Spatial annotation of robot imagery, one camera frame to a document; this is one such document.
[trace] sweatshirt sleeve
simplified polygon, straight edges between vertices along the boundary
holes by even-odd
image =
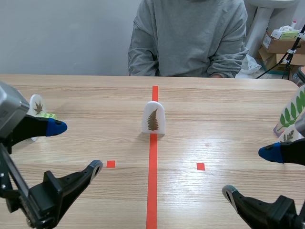
[[[158,60],[150,15],[146,0],[143,0],[133,22],[132,40],[128,51],[129,75],[156,75]]]
[[[234,78],[242,68],[242,61],[248,50],[244,46],[246,38],[247,11],[244,3],[240,4],[225,30],[220,45],[211,59],[207,72],[213,76]]]

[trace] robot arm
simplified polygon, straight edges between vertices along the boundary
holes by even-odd
[[[42,183],[29,188],[10,157],[12,146],[31,137],[59,135],[67,130],[67,125],[26,115],[28,109],[29,104],[15,88],[0,82],[0,198],[6,199],[10,213],[21,209],[30,227],[52,229],[103,164],[92,161],[83,171],[61,178],[47,171]],[[17,190],[12,188],[10,177]]]
[[[305,115],[295,124],[305,135]],[[305,166],[305,139],[295,142],[275,143],[259,150],[259,156],[270,162],[294,163]],[[273,204],[244,197],[233,186],[223,188],[224,197],[252,229],[305,229],[305,203],[300,215],[296,213],[293,199],[280,196]]]

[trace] fern leaf print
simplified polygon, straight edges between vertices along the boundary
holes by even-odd
[[[157,110],[153,111],[151,115],[148,117],[147,123],[148,123],[148,129],[150,131],[158,130],[159,125],[158,125],[158,120],[157,120]]]

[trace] person's hand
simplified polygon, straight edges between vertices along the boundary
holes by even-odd
[[[222,78],[222,76],[219,74],[215,74],[215,75],[212,75],[212,78]]]

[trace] sink pedestal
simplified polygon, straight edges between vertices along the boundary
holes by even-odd
[[[245,46],[249,49],[249,55],[255,57],[264,39],[272,12],[271,8],[257,8],[257,13],[249,31]]]

